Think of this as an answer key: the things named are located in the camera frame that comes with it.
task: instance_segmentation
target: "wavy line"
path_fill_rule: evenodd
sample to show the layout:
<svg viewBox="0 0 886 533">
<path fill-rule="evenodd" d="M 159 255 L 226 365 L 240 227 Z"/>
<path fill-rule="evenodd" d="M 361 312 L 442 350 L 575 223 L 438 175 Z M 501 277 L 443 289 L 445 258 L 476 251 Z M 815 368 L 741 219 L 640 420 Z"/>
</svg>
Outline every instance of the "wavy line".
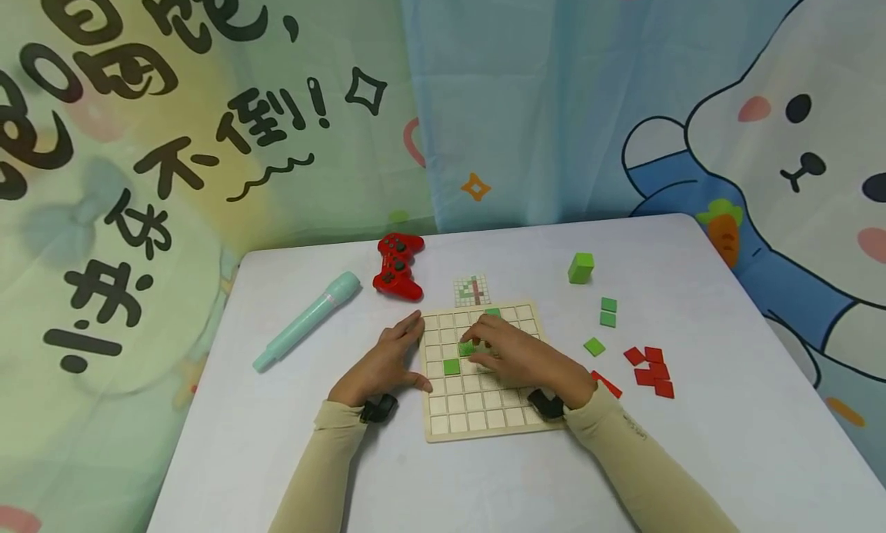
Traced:
<svg viewBox="0 0 886 533">
<path fill-rule="evenodd" d="M 287 162 L 286 166 L 281 168 L 275 168 L 274 166 L 268 166 L 265 168 L 265 172 L 261 179 L 257 182 L 246 182 L 243 184 L 243 193 L 238 196 L 233 196 L 228 198 L 228 202 L 237 202 L 241 201 L 245 198 L 246 195 L 249 194 L 249 189 L 253 187 L 261 187 L 264 183 L 270 181 L 270 178 L 274 175 L 274 173 L 289 173 L 295 169 L 295 166 L 306 166 L 314 164 L 314 153 L 308 153 L 308 158 L 305 160 L 296 160 L 295 158 L 290 158 L 289 162 Z"/>
</svg>

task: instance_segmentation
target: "joystick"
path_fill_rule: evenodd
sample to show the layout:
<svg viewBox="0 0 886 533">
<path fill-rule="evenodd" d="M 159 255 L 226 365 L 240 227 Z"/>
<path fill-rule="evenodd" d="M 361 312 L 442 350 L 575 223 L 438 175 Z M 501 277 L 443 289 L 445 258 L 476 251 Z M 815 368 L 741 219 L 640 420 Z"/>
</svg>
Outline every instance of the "joystick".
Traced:
<svg viewBox="0 0 886 533">
<path fill-rule="evenodd" d="M 392 232 L 378 242 L 382 254 L 382 271 L 372 280 L 372 286 L 386 295 L 417 301 L 424 294 L 421 287 L 412 281 L 409 263 L 416 252 L 425 247 L 425 240 L 417 235 L 403 235 Z"/>
</svg>

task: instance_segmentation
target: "arm sleeve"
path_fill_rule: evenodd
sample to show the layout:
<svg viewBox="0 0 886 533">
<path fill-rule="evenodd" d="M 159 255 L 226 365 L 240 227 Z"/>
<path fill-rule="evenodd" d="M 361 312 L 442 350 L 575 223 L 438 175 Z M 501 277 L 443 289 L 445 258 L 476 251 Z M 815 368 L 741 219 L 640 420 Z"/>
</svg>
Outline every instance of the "arm sleeve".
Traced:
<svg viewBox="0 0 886 533">
<path fill-rule="evenodd" d="M 594 454 L 643 533 L 738 531 L 713 498 L 618 404 L 606 388 L 567 410 L 566 423 Z"/>
<path fill-rule="evenodd" d="M 362 410 L 323 401 L 268 533 L 340 531 L 351 458 L 366 432 Z"/>
</svg>

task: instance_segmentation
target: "exclamation mark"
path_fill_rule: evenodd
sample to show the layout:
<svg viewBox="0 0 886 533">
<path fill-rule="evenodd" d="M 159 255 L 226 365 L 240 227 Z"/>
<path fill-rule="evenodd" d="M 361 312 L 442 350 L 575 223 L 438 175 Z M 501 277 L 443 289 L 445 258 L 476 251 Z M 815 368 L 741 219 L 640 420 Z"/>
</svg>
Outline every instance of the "exclamation mark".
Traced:
<svg viewBox="0 0 886 533">
<path fill-rule="evenodd" d="M 315 78 L 308 78 L 308 92 L 311 94 L 311 102 L 320 117 L 320 126 L 323 129 L 330 127 L 330 120 L 326 119 L 326 104 L 323 102 L 323 91 L 320 90 L 320 82 Z"/>
</svg>

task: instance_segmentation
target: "right hand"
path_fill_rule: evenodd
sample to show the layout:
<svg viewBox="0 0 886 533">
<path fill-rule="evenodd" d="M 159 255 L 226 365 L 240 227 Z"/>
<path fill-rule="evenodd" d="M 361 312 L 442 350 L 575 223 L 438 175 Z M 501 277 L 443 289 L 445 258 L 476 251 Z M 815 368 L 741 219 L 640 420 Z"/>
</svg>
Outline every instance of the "right hand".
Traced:
<svg viewBox="0 0 886 533">
<path fill-rule="evenodd" d="M 586 405 L 596 391 L 597 383 L 583 365 L 498 316 L 480 316 L 461 336 L 461 342 L 468 339 L 474 345 L 486 341 L 495 352 L 495 356 L 475 352 L 468 358 L 471 362 L 495 371 L 506 382 L 549 388 L 573 410 Z"/>
</svg>

